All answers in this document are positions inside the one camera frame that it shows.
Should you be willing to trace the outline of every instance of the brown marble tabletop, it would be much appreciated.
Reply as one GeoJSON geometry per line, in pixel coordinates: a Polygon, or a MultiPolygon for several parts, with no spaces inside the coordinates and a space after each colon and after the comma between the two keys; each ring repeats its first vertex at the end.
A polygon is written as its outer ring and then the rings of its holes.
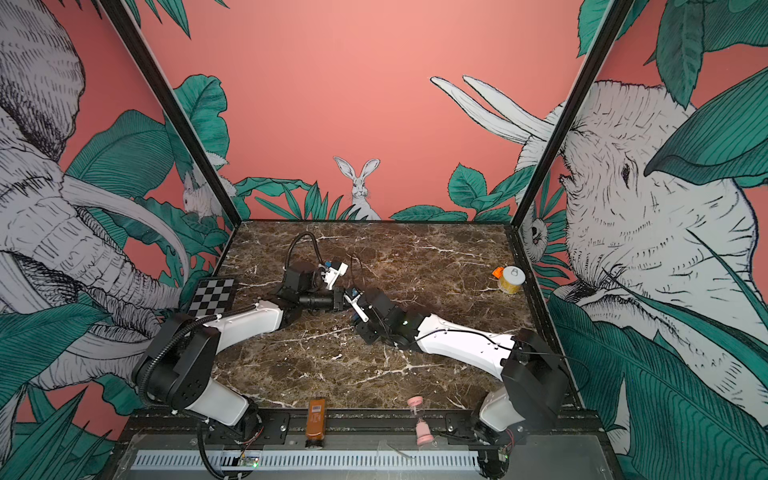
{"type": "MultiPolygon", "coordinates": [[[[491,275],[515,262],[501,225],[246,222],[219,272],[240,281],[235,307],[275,288],[288,246],[304,230],[317,236],[324,260],[350,264],[341,285],[376,286],[403,308],[418,304],[480,330],[533,329],[525,294],[499,291],[491,275]]],[[[308,239],[294,249],[298,259],[315,262],[308,239]]],[[[213,376],[263,407],[305,408],[322,397],[329,408],[403,409],[421,395],[427,408],[473,409],[501,386],[454,359],[366,345],[350,326],[352,315],[305,311],[286,329],[224,350],[213,376]]]]}

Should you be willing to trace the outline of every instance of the can lid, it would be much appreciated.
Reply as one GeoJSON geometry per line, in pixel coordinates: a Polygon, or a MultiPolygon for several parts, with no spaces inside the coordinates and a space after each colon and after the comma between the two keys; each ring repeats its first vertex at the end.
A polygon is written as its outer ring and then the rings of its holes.
{"type": "Polygon", "coordinates": [[[525,273],[516,266],[507,266],[504,268],[504,280],[512,285],[522,285],[525,282],[525,273]]]}

